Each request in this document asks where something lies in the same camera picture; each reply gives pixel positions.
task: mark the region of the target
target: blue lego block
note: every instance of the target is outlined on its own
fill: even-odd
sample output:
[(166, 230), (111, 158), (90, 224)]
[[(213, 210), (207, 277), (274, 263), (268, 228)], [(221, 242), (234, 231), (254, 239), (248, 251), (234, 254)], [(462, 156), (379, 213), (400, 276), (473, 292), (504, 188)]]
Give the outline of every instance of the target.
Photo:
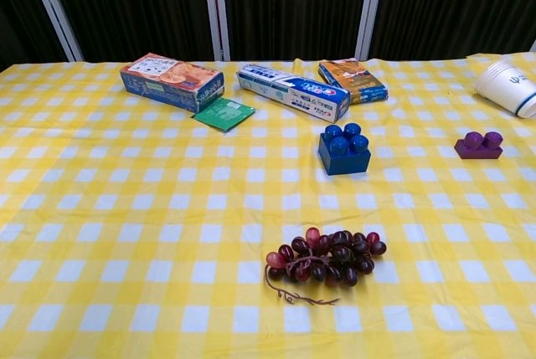
[(328, 175), (366, 172), (369, 167), (369, 140), (361, 135), (357, 123), (348, 123), (344, 131), (337, 125), (326, 127), (320, 135), (318, 153)]

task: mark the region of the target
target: dark curtain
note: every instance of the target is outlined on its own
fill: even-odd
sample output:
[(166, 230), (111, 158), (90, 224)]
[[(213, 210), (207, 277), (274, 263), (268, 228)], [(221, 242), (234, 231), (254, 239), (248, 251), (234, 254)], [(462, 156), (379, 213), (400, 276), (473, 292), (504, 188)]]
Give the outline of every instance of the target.
[(225, 0), (232, 60), (353, 56), (363, 0)]
[(41, 0), (2, 0), (0, 71), (12, 64), (65, 61)]
[(85, 60), (214, 60), (206, 0), (61, 0)]
[(528, 51), (536, 0), (379, 0), (370, 58), (456, 59)]

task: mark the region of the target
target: cardboard box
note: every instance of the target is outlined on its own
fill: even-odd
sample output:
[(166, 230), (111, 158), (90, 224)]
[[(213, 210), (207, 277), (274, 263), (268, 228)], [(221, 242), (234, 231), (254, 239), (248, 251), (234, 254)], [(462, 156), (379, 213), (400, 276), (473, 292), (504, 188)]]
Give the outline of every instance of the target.
[(387, 100), (389, 93), (356, 59), (323, 60), (318, 73), (330, 84), (350, 92), (350, 104)]
[(147, 54), (121, 69), (128, 92), (198, 113), (224, 93), (224, 75), (196, 64)]
[(346, 90), (257, 64), (246, 65), (236, 75), (242, 88), (332, 123), (350, 105)]

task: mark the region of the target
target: green sachet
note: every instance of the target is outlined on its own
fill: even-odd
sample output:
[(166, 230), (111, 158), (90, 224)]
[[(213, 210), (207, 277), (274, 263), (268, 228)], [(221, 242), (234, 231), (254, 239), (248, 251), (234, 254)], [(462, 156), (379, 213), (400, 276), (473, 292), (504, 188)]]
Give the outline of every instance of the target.
[(250, 106), (226, 98), (218, 98), (193, 118), (221, 131), (228, 131), (254, 112), (255, 108)]

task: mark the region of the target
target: white paper cup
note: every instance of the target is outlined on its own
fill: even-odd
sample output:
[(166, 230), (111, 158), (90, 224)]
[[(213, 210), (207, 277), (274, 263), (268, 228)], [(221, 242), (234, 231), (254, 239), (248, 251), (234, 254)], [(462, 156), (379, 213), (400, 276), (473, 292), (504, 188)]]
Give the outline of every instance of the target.
[(536, 115), (536, 85), (507, 62), (492, 64), (475, 83), (482, 97), (522, 118)]

